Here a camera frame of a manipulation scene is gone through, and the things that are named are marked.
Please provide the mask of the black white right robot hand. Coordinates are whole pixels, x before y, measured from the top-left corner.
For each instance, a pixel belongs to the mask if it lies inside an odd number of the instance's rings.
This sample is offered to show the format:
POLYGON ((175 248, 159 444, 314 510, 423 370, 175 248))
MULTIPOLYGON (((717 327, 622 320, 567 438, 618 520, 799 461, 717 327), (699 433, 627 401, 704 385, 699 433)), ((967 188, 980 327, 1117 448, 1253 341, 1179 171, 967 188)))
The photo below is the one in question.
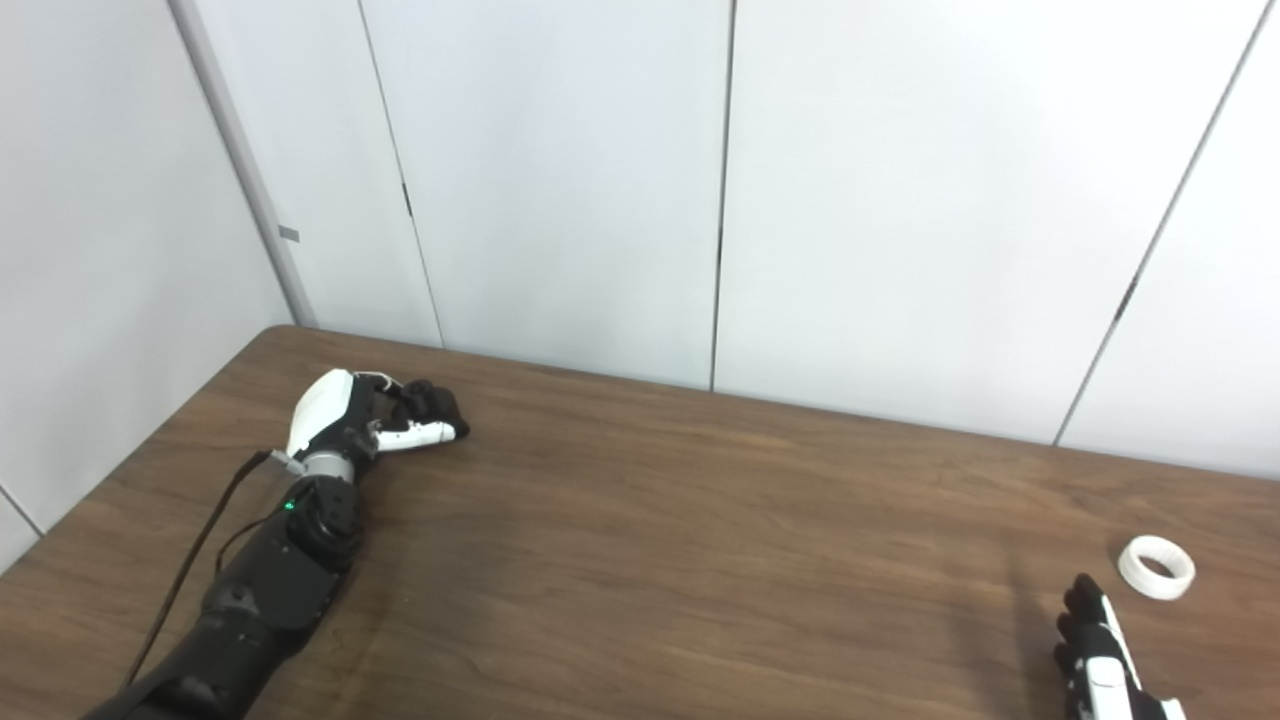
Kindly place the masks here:
POLYGON ((1179 700, 1147 692, 1107 594, 1088 574, 1064 592, 1053 660, 1065 680, 1065 719, 1184 719, 1179 700))

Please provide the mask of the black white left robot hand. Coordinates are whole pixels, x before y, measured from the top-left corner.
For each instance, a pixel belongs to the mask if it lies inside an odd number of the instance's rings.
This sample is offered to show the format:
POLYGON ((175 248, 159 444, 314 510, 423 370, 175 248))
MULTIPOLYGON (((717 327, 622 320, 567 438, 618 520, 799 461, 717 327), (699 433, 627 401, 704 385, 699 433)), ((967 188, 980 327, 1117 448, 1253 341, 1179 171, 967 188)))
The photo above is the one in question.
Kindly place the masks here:
POLYGON ((356 486, 385 454, 453 443, 470 432, 456 396, 444 387, 335 368, 294 406, 284 459, 300 477, 334 477, 356 486))

